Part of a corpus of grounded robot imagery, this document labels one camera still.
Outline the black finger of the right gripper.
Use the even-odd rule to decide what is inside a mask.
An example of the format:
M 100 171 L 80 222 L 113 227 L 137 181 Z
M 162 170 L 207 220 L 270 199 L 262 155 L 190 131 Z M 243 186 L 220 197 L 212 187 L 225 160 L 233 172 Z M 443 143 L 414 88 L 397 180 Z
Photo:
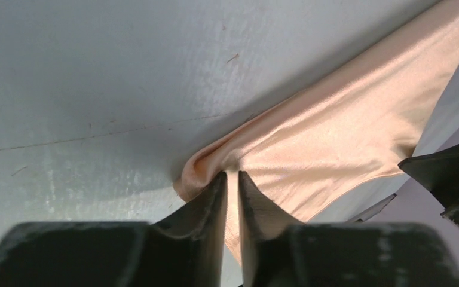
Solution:
M 444 207 L 441 217 L 459 228 L 459 144 L 406 158 L 398 167 L 432 194 Z

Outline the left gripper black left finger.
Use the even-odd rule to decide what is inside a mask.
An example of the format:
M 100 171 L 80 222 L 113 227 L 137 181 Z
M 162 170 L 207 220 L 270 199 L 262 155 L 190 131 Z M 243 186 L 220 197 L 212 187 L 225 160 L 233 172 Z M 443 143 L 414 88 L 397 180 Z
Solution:
M 219 286 L 227 181 L 154 224 L 17 224 L 0 240 L 0 286 Z

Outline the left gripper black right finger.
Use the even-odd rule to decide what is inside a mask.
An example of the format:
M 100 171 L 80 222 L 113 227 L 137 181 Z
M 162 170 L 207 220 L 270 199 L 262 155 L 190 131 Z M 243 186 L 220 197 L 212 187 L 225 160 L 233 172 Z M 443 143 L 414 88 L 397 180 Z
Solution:
M 459 286 L 434 229 L 416 223 L 305 224 L 238 174 L 244 286 Z

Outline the peach cloth napkin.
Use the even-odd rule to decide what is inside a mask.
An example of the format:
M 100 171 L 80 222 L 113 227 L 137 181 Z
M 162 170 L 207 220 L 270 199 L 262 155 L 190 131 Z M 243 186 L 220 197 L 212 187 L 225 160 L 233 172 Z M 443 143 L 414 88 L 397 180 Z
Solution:
M 309 88 L 194 154 L 190 201 L 228 174 L 225 244 L 241 261 L 238 172 L 306 222 L 354 188 L 401 173 L 459 66 L 459 1 L 440 1 Z

